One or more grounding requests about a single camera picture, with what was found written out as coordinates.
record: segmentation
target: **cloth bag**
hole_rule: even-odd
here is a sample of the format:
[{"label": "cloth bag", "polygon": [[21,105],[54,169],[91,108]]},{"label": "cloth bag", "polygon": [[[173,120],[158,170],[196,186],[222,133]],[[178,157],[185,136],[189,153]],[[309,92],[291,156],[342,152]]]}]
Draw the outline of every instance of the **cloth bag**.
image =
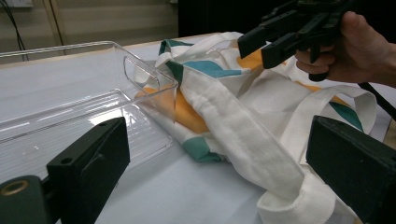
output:
[{"label": "cloth bag", "polygon": [[375,97],[350,86],[321,88],[294,58],[263,70],[259,52],[240,59],[237,37],[162,42],[156,66],[180,84],[176,124],[163,125],[197,161],[229,161],[266,189],[257,202],[265,224],[321,224],[334,211],[354,215],[305,162],[306,143],[314,115],[370,132]]}]

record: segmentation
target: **tote bag strap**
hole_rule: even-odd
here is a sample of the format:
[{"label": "tote bag strap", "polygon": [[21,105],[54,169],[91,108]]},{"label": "tote bag strap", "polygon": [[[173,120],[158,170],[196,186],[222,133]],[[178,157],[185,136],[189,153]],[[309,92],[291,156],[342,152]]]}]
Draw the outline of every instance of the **tote bag strap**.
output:
[{"label": "tote bag strap", "polygon": [[302,167],[217,79],[183,68],[181,90],[204,118],[234,169],[267,189],[258,201],[266,224],[323,224],[335,194]]},{"label": "tote bag strap", "polygon": [[365,133],[369,133],[373,128],[376,117],[376,100],[370,92],[344,85],[315,91],[299,103],[280,138],[280,143],[288,149],[295,160],[299,161],[304,155],[312,118],[315,115],[320,115],[323,108],[336,94],[344,94],[354,99],[355,111]]},{"label": "tote bag strap", "polygon": [[155,63],[155,66],[161,67],[170,60],[180,63],[192,60],[194,58],[207,54],[218,44],[228,41],[236,41],[237,38],[238,36],[236,34],[226,32],[204,38],[203,40],[197,42],[192,46],[184,46],[184,48],[179,50],[176,50],[176,47],[167,46],[167,49],[170,49],[170,51],[160,54],[157,62]]}]

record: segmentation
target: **black tool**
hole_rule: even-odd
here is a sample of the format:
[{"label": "black tool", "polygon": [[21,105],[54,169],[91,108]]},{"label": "black tool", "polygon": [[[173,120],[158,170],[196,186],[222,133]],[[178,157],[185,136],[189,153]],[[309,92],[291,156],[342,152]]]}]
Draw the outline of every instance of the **black tool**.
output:
[{"label": "black tool", "polygon": [[[340,20],[350,10],[353,0],[292,0],[276,7],[262,17],[262,23],[238,39],[241,57],[262,48],[264,68],[273,68],[295,54],[296,50],[310,50],[313,63],[320,54],[320,46],[330,46],[340,35]],[[325,74],[310,75],[321,81]]]},{"label": "black tool", "polygon": [[102,122],[47,164],[0,185],[0,223],[94,223],[130,162],[125,118]]},{"label": "black tool", "polygon": [[363,223],[394,223],[396,150],[344,122],[315,116],[306,160]]}]

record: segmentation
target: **wall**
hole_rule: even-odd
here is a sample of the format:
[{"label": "wall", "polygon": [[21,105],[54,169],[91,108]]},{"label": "wall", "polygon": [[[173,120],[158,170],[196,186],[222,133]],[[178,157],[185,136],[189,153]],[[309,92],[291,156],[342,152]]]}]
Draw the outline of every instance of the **wall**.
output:
[{"label": "wall", "polygon": [[[109,40],[121,45],[177,37],[177,5],[169,0],[33,0],[12,8],[27,49]],[[0,52],[19,50],[0,8]]]},{"label": "wall", "polygon": [[262,16],[286,2],[289,0],[180,0],[178,34],[246,33],[262,22]]}]

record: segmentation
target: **teal pattern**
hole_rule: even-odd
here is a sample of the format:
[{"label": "teal pattern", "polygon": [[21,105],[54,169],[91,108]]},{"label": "teal pattern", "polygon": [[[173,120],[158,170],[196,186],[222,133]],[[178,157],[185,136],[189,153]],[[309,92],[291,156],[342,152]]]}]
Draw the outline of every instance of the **teal pattern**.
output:
[{"label": "teal pattern", "polygon": [[359,120],[356,112],[349,108],[346,105],[340,105],[335,102],[330,102],[332,108],[345,120],[347,120],[350,124],[363,131],[363,127],[361,126],[361,121]]},{"label": "teal pattern", "polygon": [[172,74],[174,75],[175,80],[181,84],[183,81],[183,72],[184,72],[184,67],[180,63],[175,63],[172,61],[169,61],[166,63],[166,66],[171,70]]},{"label": "teal pattern", "polygon": [[218,154],[210,152],[209,146],[203,137],[190,138],[182,146],[196,161],[222,161]]},{"label": "teal pattern", "polygon": [[169,51],[169,50],[167,50],[167,48],[172,48],[175,46],[192,46],[192,45],[193,44],[185,43],[182,41],[165,39],[165,40],[163,40],[163,42],[161,42],[159,55],[162,53],[165,53],[166,51]]}]

